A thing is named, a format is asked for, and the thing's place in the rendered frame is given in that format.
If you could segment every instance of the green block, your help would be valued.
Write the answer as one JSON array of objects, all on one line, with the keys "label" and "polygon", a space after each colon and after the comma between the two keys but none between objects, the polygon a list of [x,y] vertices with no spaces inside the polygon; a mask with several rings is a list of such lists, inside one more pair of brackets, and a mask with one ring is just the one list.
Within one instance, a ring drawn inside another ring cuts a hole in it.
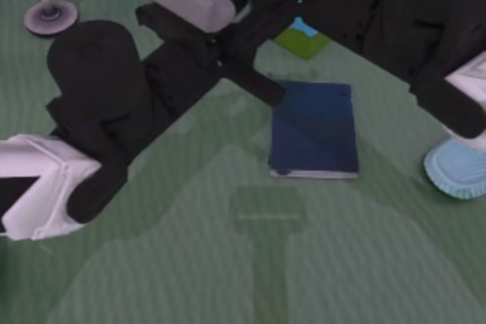
[{"label": "green block", "polygon": [[295,28],[288,28],[273,39],[275,43],[288,49],[304,60],[313,58],[331,39],[322,33],[309,37]]}]

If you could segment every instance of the green table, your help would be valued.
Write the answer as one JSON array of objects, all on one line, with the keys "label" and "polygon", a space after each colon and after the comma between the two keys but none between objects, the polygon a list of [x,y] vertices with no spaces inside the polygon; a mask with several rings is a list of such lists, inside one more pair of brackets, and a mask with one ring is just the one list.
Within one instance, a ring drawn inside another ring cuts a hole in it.
[{"label": "green table", "polygon": [[[52,128],[49,41],[23,27],[35,1],[0,0],[0,139]],[[147,0],[71,1],[124,24],[141,56],[159,45],[134,16]],[[357,181],[271,178],[270,110],[224,80],[84,230],[0,241],[0,323],[484,323],[486,201],[427,182],[421,158],[446,135],[406,85],[335,44],[303,61],[269,42],[257,68],[353,85]]]}]

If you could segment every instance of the dark blue book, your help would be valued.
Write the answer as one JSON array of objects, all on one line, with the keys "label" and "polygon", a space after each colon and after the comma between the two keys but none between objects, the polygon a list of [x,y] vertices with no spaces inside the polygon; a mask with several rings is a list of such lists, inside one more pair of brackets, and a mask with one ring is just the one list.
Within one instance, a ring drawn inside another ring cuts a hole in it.
[{"label": "dark blue book", "polygon": [[287,94],[273,110],[271,175],[357,178],[351,87],[344,83],[279,83]]}]

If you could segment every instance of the black mechanical arm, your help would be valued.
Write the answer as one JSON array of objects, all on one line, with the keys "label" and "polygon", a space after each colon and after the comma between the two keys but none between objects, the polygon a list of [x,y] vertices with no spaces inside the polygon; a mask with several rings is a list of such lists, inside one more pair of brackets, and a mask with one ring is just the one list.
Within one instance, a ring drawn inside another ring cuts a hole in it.
[{"label": "black mechanical arm", "polygon": [[486,0],[230,1],[235,13],[248,4],[250,11],[209,32],[163,2],[139,7],[139,24],[164,41],[142,61],[130,33],[114,22],[83,22],[56,38],[48,66],[61,95],[48,105],[52,136],[100,163],[65,201],[74,222],[96,218],[126,183],[134,158],[221,78],[278,105],[285,90],[256,72],[254,60],[296,17],[408,83],[418,104],[459,136],[486,129],[484,109],[445,81],[484,51]]}]

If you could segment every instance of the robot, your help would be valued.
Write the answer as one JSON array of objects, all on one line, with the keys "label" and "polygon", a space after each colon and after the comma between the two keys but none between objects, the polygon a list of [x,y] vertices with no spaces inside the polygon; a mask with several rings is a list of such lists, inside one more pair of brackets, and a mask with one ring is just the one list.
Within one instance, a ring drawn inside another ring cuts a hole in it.
[{"label": "robot", "polygon": [[451,134],[474,140],[486,130],[477,92],[486,0],[152,0],[135,14],[164,41],[144,60],[111,21],[81,22],[54,40],[47,66],[61,95],[47,109],[57,128],[0,143],[3,235],[39,240],[91,222],[134,158],[223,77],[278,105],[285,90],[253,63],[296,17],[406,82]]}]

